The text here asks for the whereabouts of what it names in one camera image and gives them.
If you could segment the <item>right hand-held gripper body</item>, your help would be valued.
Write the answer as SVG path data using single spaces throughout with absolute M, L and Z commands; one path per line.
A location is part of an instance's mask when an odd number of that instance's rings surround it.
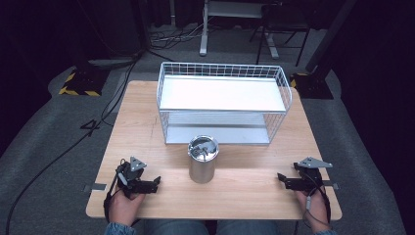
M 300 175 L 300 179 L 296 182 L 306 184 L 308 190 L 305 192 L 311 192 L 313 189 L 317 189 L 323 185 L 323 179 L 319 169 L 322 167 L 331 168 L 332 166 L 330 163 L 314 159 L 313 157 L 307 157 L 302 161 L 294 163 L 294 168 Z

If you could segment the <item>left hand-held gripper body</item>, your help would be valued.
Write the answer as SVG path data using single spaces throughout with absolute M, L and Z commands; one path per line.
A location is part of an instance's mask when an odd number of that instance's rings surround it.
M 130 161 L 121 160 L 120 165 L 116 169 L 117 186 L 121 189 L 126 197 L 132 194 L 143 193 L 144 182 L 141 175 L 147 165 L 135 157 L 131 157 Z

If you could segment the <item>person's left hand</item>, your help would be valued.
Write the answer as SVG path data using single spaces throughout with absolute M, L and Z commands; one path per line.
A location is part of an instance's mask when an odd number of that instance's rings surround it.
M 133 194 L 129 198 L 122 190 L 116 190 L 110 200 L 109 222 L 131 226 L 145 197 L 145 194 Z

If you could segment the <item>person's right hand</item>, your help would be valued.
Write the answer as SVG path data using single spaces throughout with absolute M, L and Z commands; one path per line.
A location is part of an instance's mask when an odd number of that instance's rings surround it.
M 311 196 L 306 192 L 295 191 L 303 217 L 307 220 L 313 234 L 319 231 L 332 230 L 325 199 L 322 195 L 324 191 L 325 189 L 321 187 Z

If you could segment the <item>person's left leg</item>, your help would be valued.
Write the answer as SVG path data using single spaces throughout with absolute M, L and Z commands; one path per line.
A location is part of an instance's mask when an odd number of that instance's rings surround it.
M 144 221 L 145 235 L 209 235 L 206 226 L 199 220 L 147 219 Z

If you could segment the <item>person's leg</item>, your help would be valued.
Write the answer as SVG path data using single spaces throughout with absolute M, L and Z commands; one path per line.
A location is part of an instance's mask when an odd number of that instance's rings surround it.
M 206 226 L 199 220 L 147 219 L 144 221 L 145 235 L 209 235 Z
M 218 220 L 216 235 L 278 235 L 272 220 Z

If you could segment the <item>silver metal can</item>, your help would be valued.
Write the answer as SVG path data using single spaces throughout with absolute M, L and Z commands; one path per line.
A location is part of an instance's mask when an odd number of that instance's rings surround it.
M 188 144 L 189 175 L 194 182 L 204 184 L 213 179 L 218 153 L 218 142 L 211 136 L 199 135 L 190 141 Z

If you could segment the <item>person's right leg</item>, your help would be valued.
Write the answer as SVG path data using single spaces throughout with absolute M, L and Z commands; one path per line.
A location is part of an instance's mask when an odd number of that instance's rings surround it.
M 272 220 L 218 220 L 216 235 L 278 235 Z

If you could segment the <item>black yellow striped stand base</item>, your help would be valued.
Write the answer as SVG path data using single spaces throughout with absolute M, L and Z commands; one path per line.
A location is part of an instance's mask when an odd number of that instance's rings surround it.
M 297 89 L 302 99 L 334 99 L 326 81 L 315 78 L 313 74 L 293 73 L 290 75 L 290 84 Z
M 73 69 L 59 91 L 60 95 L 85 95 L 98 97 L 108 79 L 108 70 L 78 70 Z

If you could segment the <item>black chair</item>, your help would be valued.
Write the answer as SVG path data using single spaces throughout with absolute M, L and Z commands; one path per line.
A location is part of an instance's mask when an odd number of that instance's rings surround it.
M 273 1 L 263 5 L 260 8 L 260 12 L 261 18 L 259 26 L 254 30 L 254 33 L 250 38 L 250 40 L 253 40 L 254 36 L 260 32 L 255 63 L 258 64 L 259 62 L 263 42 L 267 36 L 277 33 L 290 33 L 290 37 L 283 43 L 283 47 L 288 48 L 290 40 L 297 33 L 301 32 L 304 34 L 302 43 L 299 46 L 295 46 L 295 49 L 300 50 L 296 60 L 296 65 L 298 65 L 310 32 L 310 26 L 303 11 L 293 3 L 287 1 Z

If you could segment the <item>white metal desk frame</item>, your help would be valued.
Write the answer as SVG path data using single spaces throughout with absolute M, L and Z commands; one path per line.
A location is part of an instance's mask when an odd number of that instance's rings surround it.
M 199 50 L 202 57 L 208 53 L 208 19 L 210 17 L 260 19 L 261 4 L 204 0 L 203 31 Z

